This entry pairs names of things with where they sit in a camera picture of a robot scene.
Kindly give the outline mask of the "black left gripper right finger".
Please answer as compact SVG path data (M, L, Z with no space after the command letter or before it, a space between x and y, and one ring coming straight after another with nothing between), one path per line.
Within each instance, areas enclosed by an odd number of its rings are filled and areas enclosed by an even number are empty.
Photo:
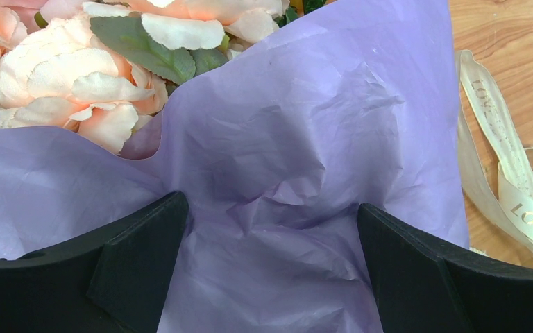
M474 253L371 204L359 238L385 332L533 332L533 269Z

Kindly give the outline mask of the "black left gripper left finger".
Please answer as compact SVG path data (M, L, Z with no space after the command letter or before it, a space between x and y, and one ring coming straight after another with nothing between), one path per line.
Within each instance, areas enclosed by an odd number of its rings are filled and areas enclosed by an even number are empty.
M188 210L173 192L68 241L0 259L0 332L155 332Z

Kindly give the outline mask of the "cream ribbon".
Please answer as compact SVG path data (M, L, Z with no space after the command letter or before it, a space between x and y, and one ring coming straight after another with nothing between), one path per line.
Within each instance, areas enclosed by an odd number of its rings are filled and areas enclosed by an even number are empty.
M490 223L533 254L533 170L502 93L490 72L469 50L455 54L457 75L473 115L498 159L493 192L463 113L457 123L457 159L462 188Z

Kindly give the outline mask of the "purple paper bouquet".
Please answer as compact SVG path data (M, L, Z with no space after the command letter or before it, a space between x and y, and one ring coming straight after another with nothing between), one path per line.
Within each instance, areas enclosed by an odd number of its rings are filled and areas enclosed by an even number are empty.
M179 191L155 332L381 332L358 207L467 247L458 115L447 1L336 1L179 87L121 156L0 130L0 259Z

